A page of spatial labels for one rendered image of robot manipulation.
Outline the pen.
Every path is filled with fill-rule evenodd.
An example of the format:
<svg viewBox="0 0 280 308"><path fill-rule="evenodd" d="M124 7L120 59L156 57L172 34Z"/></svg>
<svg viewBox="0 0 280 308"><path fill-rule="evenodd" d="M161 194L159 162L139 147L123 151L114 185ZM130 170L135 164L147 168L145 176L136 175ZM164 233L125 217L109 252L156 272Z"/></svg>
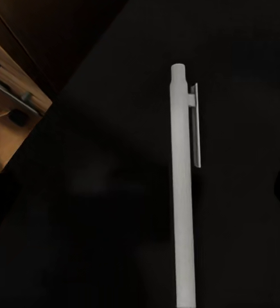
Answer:
<svg viewBox="0 0 280 308"><path fill-rule="evenodd" d="M201 167L198 83L188 92L184 64L171 66L170 117L177 308L196 308L189 107L192 113L193 162Z"/></svg>

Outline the swivel chair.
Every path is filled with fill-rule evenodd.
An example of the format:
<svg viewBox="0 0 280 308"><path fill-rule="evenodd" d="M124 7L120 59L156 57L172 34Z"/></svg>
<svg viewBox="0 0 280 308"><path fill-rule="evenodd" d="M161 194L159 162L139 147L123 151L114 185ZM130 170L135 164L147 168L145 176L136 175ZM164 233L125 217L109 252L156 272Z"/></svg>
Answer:
<svg viewBox="0 0 280 308"><path fill-rule="evenodd" d="M29 121L29 115L21 111L19 108L12 110L10 107L0 109L0 117L8 115L9 120L13 121L20 127L23 127Z"/></svg>

